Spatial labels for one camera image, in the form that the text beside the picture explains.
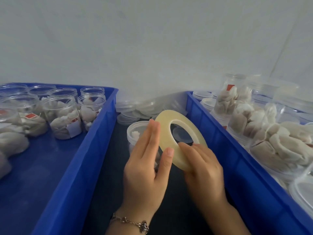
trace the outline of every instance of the red tag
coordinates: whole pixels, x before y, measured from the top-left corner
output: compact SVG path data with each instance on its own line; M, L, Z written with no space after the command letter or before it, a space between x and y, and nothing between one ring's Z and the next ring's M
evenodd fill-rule
M230 90L230 89L232 89L232 87L233 87L234 85L227 85L227 89L226 90Z
M32 119L34 117L36 117L37 115L33 114L33 113L30 113L28 115L25 115L26 118L29 118L29 119Z

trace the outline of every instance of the bracelet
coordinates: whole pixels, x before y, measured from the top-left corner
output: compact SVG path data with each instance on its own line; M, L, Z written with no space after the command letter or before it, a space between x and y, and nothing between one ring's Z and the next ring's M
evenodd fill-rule
M113 213L112 217L111 217L111 220L110 220L110 223L113 222L113 221L116 221L116 220L119 220L121 223L129 223L129 224L133 224L133 225L136 225L138 228L139 228L139 231L141 233L145 232L145 234L148 233L149 231L149 227L147 226L147 222L146 221L142 221L141 223L135 223L135 222L131 222L129 221L126 217L117 217L115 215L115 213Z

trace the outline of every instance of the black tabletop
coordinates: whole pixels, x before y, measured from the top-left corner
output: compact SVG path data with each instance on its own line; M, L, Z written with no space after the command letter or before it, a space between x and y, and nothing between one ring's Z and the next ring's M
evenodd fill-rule
M129 158L128 126L116 123L92 197L82 235L103 235L122 202L123 170ZM168 187L154 215L149 235L212 234L191 201L183 173L172 165Z

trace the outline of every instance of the person's right hand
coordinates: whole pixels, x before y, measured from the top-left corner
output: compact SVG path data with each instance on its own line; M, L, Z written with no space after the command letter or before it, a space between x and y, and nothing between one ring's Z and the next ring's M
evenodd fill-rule
M178 144L190 162L193 172L184 172L191 197L205 218L228 205L223 168L215 154L201 144Z

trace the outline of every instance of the tape roll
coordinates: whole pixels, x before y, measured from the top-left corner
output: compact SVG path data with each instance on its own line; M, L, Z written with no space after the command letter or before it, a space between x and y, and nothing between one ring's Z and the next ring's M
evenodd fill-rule
M181 113L174 110L164 110L156 118L160 122L160 148L164 151L167 147L174 149L173 164L183 171L192 171L192 167L176 143L171 133L171 124L177 124L184 128L195 143L207 146L202 134L197 127Z

